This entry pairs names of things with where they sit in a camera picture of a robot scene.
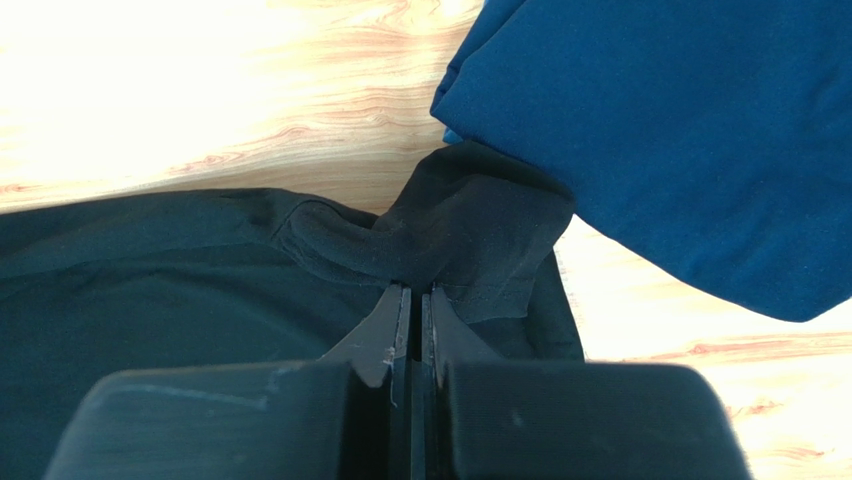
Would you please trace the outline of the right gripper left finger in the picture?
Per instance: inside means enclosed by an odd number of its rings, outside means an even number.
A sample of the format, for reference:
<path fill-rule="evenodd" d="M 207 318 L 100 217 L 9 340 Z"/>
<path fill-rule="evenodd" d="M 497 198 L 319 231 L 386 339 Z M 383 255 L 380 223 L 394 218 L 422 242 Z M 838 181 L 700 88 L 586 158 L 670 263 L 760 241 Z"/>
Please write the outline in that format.
<path fill-rule="evenodd" d="M 326 354 L 127 370 L 86 395 L 49 479 L 406 479 L 411 293 L 388 287 Z"/>

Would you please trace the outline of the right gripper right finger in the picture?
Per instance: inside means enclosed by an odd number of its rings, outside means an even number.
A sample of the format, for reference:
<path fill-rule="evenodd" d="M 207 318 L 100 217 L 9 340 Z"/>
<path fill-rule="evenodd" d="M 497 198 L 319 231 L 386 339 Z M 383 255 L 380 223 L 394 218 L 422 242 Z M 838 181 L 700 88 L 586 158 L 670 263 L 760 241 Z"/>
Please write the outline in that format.
<path fill-rule="evenodd" d="M 713 388 L 672 364 L 509 360 L 422 300 L 428 479 L 747 479 Z"/>

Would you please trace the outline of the black t shirt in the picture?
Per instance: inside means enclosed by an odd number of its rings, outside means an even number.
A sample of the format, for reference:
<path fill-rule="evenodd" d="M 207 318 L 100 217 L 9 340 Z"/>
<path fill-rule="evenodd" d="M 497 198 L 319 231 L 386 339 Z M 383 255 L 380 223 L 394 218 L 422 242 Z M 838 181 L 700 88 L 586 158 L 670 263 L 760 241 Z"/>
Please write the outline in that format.
<path fill-rule="evenodd" d="M 511 359 L 581 360 L 553 247 L 570 191 L 466 142 L 382 215 L 272 188 L 165 192 L 1 218 L 1 475 L 38 479 L 85 393 L 130 369 L 316 358 L 385 289 L 441 288 Z"/>

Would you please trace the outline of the folded navy t shirt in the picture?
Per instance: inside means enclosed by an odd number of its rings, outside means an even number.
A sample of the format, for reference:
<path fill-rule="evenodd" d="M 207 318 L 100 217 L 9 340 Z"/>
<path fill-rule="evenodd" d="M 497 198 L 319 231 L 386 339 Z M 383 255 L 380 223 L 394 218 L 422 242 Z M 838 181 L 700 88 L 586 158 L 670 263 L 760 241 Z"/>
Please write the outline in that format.
<path fill-rule="evenodd" d="M 851 296 L 847 1 L 490 1 L 430 111 L 697 289 L 794 322 Z"/>

